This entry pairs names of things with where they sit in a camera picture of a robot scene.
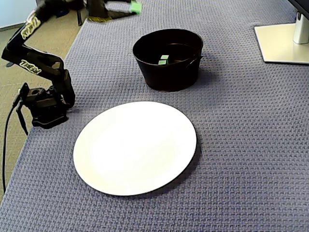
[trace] green cube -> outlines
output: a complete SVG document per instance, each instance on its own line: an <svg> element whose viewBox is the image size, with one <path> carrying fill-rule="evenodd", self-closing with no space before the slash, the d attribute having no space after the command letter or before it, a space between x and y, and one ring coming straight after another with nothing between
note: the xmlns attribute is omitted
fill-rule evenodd
<svg viewBox="0 0 309 232"><path fill-rule="evenodd" d="M169 55L162 55L161 56L161 59L168 59L169 58Z"/></svg>
<svg viewBox="0 0 309 232"><path fill-rule="evenodd" d="M140 14L141 13L141 3L137 3L135 1L132 1L131 5L130 5L130 11L135 12L137 14Z"/></svg>
<svg viewBox="0 0 309 232"><path fill-rule="evenodd" d="M166 65L166 60L160 60L159 65Z"/></svg>

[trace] textured fabric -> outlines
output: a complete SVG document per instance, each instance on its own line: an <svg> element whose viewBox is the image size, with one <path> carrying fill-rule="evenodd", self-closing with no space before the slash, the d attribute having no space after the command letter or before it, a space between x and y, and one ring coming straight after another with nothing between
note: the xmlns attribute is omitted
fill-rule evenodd
<svg viewBox="0 0 309 232"><path fill-rule="evenodd" d="M309 67L265 64L253 29L294 19L286 0L147 0L139 16L85 23L66 58L76 105L66 123L31 131L0 231L309 231ZM132 55L167 28L204 40L200 78L180 92L150 89ZM157 191L92 189L73 165L77 136L99 113L144 100L186 114L201 152Z"/></svg>

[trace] white monitor stand base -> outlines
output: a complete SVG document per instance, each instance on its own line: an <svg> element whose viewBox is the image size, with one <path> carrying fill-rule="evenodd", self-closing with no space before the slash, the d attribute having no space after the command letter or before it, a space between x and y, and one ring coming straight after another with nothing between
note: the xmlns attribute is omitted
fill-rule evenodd
<svg viewBox="0 0 309 232"><path fill-rule="evenodd" d="M265 62L309 64L309 20L299 14L293 24L254 28Z"/></svg>

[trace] floor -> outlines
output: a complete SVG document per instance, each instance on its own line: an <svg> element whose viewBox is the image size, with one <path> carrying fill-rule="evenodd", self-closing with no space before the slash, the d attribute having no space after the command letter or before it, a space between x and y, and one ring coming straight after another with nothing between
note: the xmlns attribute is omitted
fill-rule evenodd
<svg viewBox="0 0 309 232"><path fill-rule="evenodd" d="M4 49L8 40L12 37L17 29L11 29L0 32L0 52ZM62 59L67 55L80 27L77 24L76 12L71 11L61 18L51 18L43 24L27 41L27 45L36 49L47 51L60 56ZM0 58L0 147L3 148L3 133L7 115L11 109L12 102L17 95L17 91L24 82L27 82L30 88L43 87L48 88L51 83L42 77L33 75L24 69L13 65L6 68L8 62ZM31 114L28 109L23 109L27 129L31 129ZM22 130L17 114L13 111L8 127L7 135L7 152L5 180L8 184L16 160L24 145L26 135ZM0 202L3 198L2 175L0 177Z"/></svg>

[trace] black bucket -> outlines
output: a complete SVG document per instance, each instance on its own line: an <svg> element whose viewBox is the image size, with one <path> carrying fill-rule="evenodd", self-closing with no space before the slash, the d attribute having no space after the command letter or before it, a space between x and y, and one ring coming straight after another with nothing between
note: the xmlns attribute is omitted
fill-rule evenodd
<svg viewBox="0 0 309 232"><path fill-rule="evenodd" d="M202 48L203 40L197 34L166 29L141 37L133 46L133 54L151 88L179 91L197 80ZM168 56L166 64L160 65L165 55Z"/></svg>

